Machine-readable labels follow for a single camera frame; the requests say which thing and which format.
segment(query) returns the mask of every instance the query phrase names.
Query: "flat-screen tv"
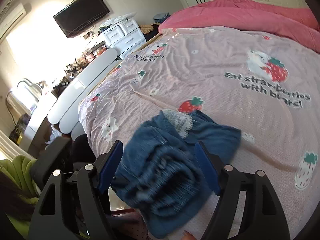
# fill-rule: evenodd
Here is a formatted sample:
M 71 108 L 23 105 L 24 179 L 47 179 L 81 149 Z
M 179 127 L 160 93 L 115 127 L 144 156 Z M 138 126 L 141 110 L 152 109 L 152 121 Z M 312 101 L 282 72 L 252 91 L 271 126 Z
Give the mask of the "flat-screen tv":
M 105 17 L 109 12 L 103 0 L 78 0 L 58 12 L 53 18 L 67 38 L 71 38 Z

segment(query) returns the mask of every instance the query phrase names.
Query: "pink comforter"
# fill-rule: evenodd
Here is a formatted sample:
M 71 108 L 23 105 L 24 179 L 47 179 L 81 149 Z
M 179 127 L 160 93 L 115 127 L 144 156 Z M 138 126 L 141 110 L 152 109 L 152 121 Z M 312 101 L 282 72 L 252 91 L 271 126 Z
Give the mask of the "pink comforter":
M 320 27 L 308 8 L 284 8 L 251 0 L 214 0 L 174 13 L 159 27 L 224 26 L 290 38 L 320 53 Z

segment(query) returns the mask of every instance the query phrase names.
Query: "sunlight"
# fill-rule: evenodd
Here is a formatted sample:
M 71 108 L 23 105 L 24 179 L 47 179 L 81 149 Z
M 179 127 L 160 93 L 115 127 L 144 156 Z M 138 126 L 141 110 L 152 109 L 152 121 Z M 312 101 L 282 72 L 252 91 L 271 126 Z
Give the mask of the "sunlight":
M 33 82 L 45 80 L 50 84 L 55 78 L 61 79 L 63 67 L 84 50 L 85 40 L 80 36 L 67 39 L 53 19 L 63 8 L 59 2 L 45 3 L 7 36 L 15 61 Z
M 6 159 L 5 155 L 0 149 L 0 160 L 5 160 L 5 159 Z

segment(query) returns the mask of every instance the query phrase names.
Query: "blue denim cloth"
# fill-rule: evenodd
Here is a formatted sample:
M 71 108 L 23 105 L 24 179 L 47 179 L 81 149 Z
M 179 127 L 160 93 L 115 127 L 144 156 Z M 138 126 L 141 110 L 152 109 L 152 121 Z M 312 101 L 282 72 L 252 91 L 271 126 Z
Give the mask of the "blue denim cloth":
M 189 114 L 193 127 L 182 138 L 164 113 L 144 122 L 124 149 L 111 187 L 132 208 L 139 208 L 151 234 L 164 238 L 183 226 L 211 194 L 194 158 L 194 146 L 229 163 L 241 131 L 216 124 L 200 111 Z

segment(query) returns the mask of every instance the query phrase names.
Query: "air conditioner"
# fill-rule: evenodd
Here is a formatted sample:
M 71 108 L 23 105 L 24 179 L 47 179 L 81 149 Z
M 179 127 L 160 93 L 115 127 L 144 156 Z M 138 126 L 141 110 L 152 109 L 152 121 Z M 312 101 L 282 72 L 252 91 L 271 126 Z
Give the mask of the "air conditioner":
M 12 28 L 15 27 L 15 25 L 17 25 L 17 23 L 21 21 L 23 17 L 25 17 L 26 14 L 26 10 L 24 9 L 22 3 L 20 3 L 15 9 L 12 10 L 12 12 L 8 14 L 7 17 L 3 19 L 2 22 L 0 22 L 0 43 L 9 34 Z

